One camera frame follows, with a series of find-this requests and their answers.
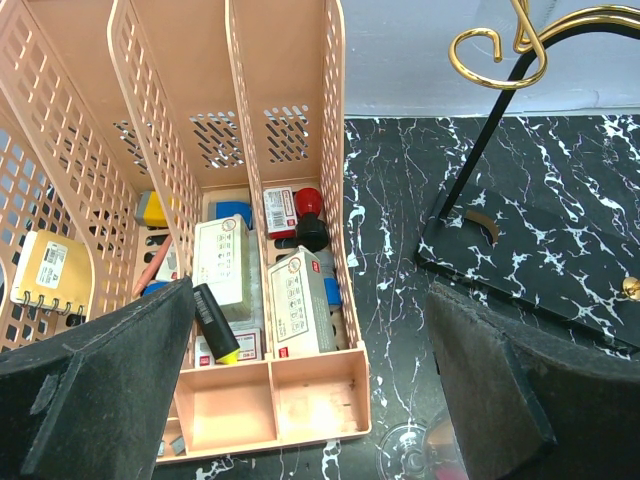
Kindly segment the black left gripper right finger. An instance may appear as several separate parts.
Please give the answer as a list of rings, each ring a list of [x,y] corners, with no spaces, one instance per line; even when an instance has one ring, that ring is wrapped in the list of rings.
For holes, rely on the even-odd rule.
[[[433,345],[472,479],[636,479],[639,364],[523,324],[435,283]]]

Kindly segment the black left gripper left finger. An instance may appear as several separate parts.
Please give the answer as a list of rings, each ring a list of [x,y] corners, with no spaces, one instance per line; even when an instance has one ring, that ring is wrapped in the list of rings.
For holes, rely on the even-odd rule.
[[[151,478],[194,313],[185,277],[2,353],[2,478]]]

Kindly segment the clear wine glass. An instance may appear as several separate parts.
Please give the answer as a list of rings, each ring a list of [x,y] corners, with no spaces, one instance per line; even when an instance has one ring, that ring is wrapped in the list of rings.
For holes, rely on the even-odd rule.
[[[390,428],[377,446],[380,479],[467,479],[454,427],[446,409],[429,422]]]

